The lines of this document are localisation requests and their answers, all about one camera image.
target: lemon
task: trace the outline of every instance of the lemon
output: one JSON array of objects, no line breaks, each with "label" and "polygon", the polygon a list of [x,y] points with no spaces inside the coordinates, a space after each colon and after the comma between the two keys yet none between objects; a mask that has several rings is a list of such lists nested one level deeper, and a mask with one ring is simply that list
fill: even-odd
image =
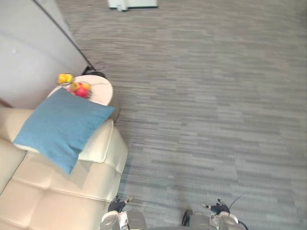
[{"label": "lemon", "polygon": [[59,74],[59,78],[58,78],[58,83],[59,83],[59,84],[65,83],[66,80],[67,80],[67,76],[66,76],[65,73]]},{"label": "lemon", "polygon": [[71,83],[73,76],[71,74],[66,74],[66,77],[67,77],[66,82]]}]

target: sofa cushion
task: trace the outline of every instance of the sofa cushion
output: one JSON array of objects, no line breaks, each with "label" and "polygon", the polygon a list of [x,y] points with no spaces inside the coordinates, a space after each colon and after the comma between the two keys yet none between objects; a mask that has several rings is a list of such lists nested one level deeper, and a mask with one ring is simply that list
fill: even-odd
[{"label": "sofa cushion", "polygon": [[0,139],[0,195],[23,160],[26,152]]},{"label": "sofa cushion", "polygon": [[14,143],[38,150],[69,174],[88,139],[113,111],[61,88],[34,110]]},{"label": "sofa cushion", "polygon": [[117,194],[120,173],[107,164],[81,160],[70,175],[54,166],[39,153],[27,153],[0,196],[0,229],[99,228]]}]

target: sofa seat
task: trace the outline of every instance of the sofa seat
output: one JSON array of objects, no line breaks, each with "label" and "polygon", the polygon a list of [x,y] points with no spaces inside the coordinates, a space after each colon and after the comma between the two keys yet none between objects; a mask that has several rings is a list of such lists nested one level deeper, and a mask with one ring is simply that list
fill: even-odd
[{"label": "sofa seat", "polygon": [[120,174],[106,164],[79,160],[67,175],[28,152],[0,196],[0,229],[95,230],[119,182]]}]

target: blue pillow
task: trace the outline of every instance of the blue pillow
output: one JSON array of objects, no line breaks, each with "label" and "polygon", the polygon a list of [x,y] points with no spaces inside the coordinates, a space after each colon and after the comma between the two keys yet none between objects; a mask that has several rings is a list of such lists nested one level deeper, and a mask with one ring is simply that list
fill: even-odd
[{"label": "blue pillow", "polygon": [[61,88],[33,111],[14,143],[38,150],[70,174],[88,139],[113,111]]}]

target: yellow apple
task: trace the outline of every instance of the yellow apple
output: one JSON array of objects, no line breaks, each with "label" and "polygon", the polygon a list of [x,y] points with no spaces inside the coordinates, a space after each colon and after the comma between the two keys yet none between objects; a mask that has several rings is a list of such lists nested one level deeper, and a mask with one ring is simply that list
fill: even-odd
[{"label": "yellow apple", "polygon": [[73,76],[71,74],[66,74],[66,77],[67,77],[66,82],[71,83],[73,80]]},{"label": "yellow apple", "polygon": [[72,91],[77,91],[78,89],[80,88],[80,85],[78,84],[78,83],[76,83],[76,82],[73,82],[72,84],[71,84],[71,90]]},{"label": "yellow apple", "polygon": [[58,78],[58,83],[59,83],[59,84],[65,83],[66,80],[67,80],[67,76],[66,76],[65,73],[59,74],[59,78]]}]

